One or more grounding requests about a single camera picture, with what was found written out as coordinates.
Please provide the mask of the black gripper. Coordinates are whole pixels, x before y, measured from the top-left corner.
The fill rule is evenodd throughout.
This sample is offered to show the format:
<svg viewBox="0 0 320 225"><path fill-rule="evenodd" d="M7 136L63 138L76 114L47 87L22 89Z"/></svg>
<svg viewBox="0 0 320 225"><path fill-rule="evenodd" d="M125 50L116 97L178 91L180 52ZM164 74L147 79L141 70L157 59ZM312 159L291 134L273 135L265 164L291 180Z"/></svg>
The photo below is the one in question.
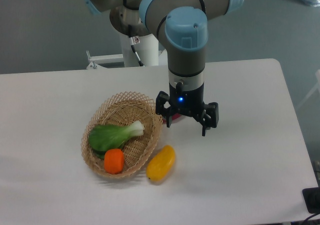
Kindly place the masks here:
<svg viewBox="0 0 320 225"><path fill-rule="evenodd" d="M156 97L155 113L166 118L166 127L172 124L172 115L181 114L193 117L202 125L201 135L206 136L206 132L211 128L216 128L219 122L219 104L203 101L204 84L195 90L182 91L177 93L176 88L169 85L169 95L160 91Z"/></svg>

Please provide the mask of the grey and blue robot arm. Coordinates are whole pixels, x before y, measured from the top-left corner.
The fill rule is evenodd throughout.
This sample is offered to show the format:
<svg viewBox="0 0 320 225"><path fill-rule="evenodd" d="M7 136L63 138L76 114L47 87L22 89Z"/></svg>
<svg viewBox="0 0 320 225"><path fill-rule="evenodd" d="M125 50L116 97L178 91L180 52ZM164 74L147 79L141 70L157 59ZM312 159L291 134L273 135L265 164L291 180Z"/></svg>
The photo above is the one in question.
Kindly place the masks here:
<svg viewBox="0 0 320 225"><path fill-rule="evenodd" d="M110 12L113 27L129 37L153 35L167 51L169 93L159 92L155 112L167 126L174 115L194 118L202 132L216 128L219 106L204 102L208 21L244 0L85 0L94 14Z"/></svg>

